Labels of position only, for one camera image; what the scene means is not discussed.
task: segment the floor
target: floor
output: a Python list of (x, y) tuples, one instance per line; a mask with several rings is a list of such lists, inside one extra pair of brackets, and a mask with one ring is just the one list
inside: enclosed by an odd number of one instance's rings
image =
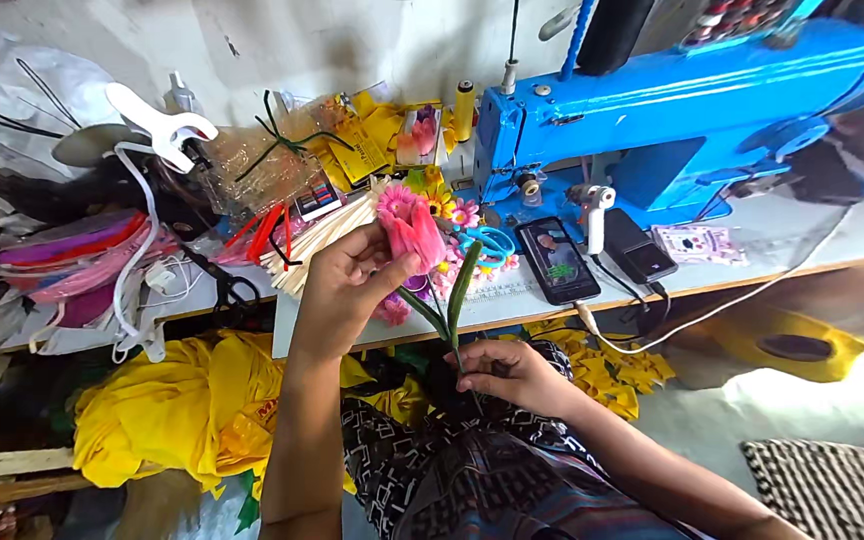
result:
[[(756, 495), (756, 485), (738, 450), (745, 440), (804, 438), (864, 447), (864, 354), (842, 382), (814, 383), (769, 369), (751, 370), (723, 358), (666, 350), (679, 375), (664, 390), (640, 396), (640, 418), (634, 425), (659, 444), (701, 464)], [(722, 384), (702, 390), (687, 386)], [(240, 500), (203, 498), (202, 527), (179, 538), (232, 538), (231, 522)], [(377, 538), (354, 497), (342, 506), (345, 538)], [(258, 524), (235, 536), (258, 537)]]

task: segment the white wall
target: white wall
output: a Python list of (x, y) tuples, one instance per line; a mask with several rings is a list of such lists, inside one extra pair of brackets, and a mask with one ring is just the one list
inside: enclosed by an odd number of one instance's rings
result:
[[(521, 0), (520, 77), (556, 71), (571, 29), (542, 43), (576, 0)], [(513, 0), (0, 0), (0, 31), (103, 67), (147, 100), (177, 69), (217, 124), (250, 125), (265, 89), (356, 91), (386, 80), (408, 100), (472, 79), (495, 85)]]

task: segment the yellow thread spool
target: yellow thread spool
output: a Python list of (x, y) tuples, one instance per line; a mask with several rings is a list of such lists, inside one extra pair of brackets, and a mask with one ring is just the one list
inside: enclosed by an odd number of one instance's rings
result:
[(475, 92), (473, 82), (462, 80), (455, 88), (455, 141), (466, 142), (473, 136)]

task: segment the black scissors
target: black scissors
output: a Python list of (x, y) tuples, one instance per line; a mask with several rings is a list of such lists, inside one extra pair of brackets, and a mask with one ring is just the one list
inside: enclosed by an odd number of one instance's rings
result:
[[(203, 272), (215, 279), (216, 300), (215, 307), (212, 308), (212, 317), (219, 328), (234, 327), (241, 323), (246, 315), (256, 312), (260, 296), (254, 283), (246, 277), (233, 276), (220, 268), (218, 264), (209, 262), (209, 259), (204, 255), (190, 250), (182, 242), (178, 242), (178, 247), (185, 252), (185, 256), (192, 263), (197, 264)], [(235, 286), (240, 284), (251, 289), (251, 299), (245, 300), (239, 296), (239, 293), (235, 292)]]

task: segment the blue sewing machine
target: blue sewing machine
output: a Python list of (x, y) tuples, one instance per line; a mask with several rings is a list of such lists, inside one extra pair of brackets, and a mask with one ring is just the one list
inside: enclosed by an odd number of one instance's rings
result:
[(583, 167), (548, 172), (540, 207), (523, 205), (536, 186), (525, 184), (554, 162), (624, 151), (606, 174), (615, 206), (643, 229), (728, 215), (726, 202), (711, 204), (724, 187), (788, 171), (784, 157), (822, 138), (827, 116), (864, 106), (864, 27), (806, 21), (818, 4), (799, 3), (771, 30), (634, 56), (602, 76), (572, 75), (580, 11), (561, 72), (485, 91), (478, 198), (506, 225), (558, 215), (583, 239), (582, 209), (566, 196), (589, 181)]

